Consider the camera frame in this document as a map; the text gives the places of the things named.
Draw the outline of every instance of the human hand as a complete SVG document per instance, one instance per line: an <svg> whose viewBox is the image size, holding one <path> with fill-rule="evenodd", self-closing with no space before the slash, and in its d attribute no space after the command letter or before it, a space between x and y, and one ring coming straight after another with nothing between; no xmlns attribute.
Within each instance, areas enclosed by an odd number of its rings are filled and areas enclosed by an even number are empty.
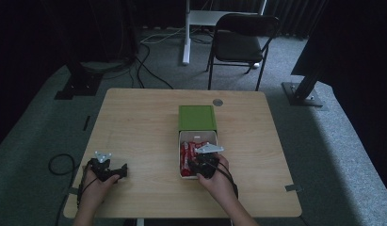
<svg viewBox="0 0 387 226"><path fill-rule="evenodd" d="M91 166L88 166L79 208L96 212L99 205L105 200L105 195L119 178L120 176L116 174L102 182L91 170Z"/></svg>
<svg viewBox="0 0 387 226"><path fill-rule="evenodd" d="M225 173L229 174L229 162L228 160L219 153L214 153L215 158L219 159L218 167ZM221 172L216 170L211 179L204 178L201 174L197 175L199 183L208 190L211 196L220 204L226 204L230 200L237 199L234 194L234 187L229 179Z"/></svg>

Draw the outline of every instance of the open box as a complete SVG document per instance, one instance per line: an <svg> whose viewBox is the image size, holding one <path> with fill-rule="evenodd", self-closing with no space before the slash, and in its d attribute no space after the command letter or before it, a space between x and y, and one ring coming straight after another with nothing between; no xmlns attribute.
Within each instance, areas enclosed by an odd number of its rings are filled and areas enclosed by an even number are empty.
<svg viewBox="0 0 387 226"><path fill-rule="evenodd" d="M197 179L194 172L187 169L186 160L193 156L194 148L207 142L218 145L214 108L211 105L180 105L178 152L179 174L183 179Z"/></svg>

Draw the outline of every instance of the gray carpet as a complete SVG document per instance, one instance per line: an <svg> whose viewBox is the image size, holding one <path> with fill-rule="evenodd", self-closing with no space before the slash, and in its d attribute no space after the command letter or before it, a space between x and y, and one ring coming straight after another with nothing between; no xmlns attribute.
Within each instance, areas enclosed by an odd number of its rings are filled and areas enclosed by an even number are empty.
<svg viewBox="0 0 387 226"><path fill-rule="evenodd" d="M147 31L149 36L160 31ZM210 40L196 35L200 40ZM205 66L209 45L192 42L190 64L182 65L184 41L169 38L149 44L144 64L175 89L206 89ZM291 76L305 40L279 37L270 46L260 91L266 94L282 147L298 193L302 218L258 218L261 225L387 225L387 190L361 142L336 101L331 87L317 83L322 108L291 106L281 83L297 83ZM141 46L138 58L148 49ZM86 63L99 70L111 64ZM106 73L96 96L54 100L70 73L54 73L31 102L0 146L0 225L55 225L58 208L67 194L71 175L55 176L50 159L68 153L79 164L89 141L105 92L110 88L139 88L137 65L122 72ZM245 68L216 66L213 89L254 90L259 70L244 75ZM144 68L140 78L147 89L169 87ZM53 169L72 166L67 157L53 162ZM124 219L97 219L96 225L119 225ZM148 220L147 225L175 225L172 220ZM73 221L60 217L58 225Z"/></svg>

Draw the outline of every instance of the wooden table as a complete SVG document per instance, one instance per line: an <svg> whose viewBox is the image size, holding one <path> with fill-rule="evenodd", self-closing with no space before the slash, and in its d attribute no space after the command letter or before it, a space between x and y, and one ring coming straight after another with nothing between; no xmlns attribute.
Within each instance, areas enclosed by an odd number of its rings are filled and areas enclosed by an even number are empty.
<svg viewBox="0 0 387 226"><path fill-rule="evenodd" d="M253 217L298 217L292 185L272 116L262 92L168 89L110 89L82 159L112 153L110 168L128 164L128 177L114 185L98 218L226 218L197 180L179 175L178 106L212 105L218 145L230 162L239 200ZM79 169L73 187L82 177ZM70 194L64 216L74 218Z"/></svg>

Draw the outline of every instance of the green lid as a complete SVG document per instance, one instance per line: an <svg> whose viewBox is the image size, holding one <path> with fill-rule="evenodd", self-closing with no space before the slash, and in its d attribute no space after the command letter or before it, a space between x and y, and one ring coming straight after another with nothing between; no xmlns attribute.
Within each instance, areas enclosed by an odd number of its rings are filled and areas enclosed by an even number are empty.
<svg viewBox="0 0 387 226"><path fill-rule="evenodd" d="M179 131L217 131L216 116L212 105L180 105Z"/></svg>

